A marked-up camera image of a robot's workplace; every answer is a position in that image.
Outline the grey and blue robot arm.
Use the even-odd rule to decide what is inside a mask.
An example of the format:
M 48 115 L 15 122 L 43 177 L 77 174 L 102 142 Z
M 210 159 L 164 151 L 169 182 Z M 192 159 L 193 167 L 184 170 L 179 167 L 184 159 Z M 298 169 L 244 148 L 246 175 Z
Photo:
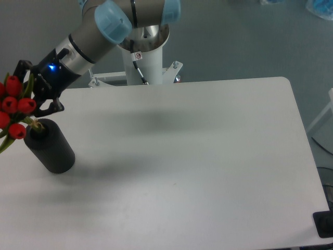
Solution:
M 81 1 L 82 24 L 37 65 L 20 60 L 14 75 L 33 76 L 36 108 L 29 115 L 44 117 L 65 108 L 61 93 L 85 74 L 133 29 L 166 26 L 181 15 L 180 1 Z

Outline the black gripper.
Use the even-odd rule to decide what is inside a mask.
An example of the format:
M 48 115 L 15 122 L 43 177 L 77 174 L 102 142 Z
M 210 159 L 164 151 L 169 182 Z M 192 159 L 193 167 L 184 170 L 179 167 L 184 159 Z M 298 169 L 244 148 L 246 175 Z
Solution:
M 31 70 L 36 79 L 33 87 L 34 100 L 36 101 L 34 117 L 45 117 L 65 110 L 59 96 L 80 77 L 79 74 L 72 72 L 62 63 L 61 60 L 68 54 L 69 49 L 67 48 L 63 48 L 59 53 L 54 49 L 35 66 L 29 60 L 18 61 L 12 75 L 24 83 L 27 72 Z M 47 99 L 52 99 L 49 107 L 41 109 Z

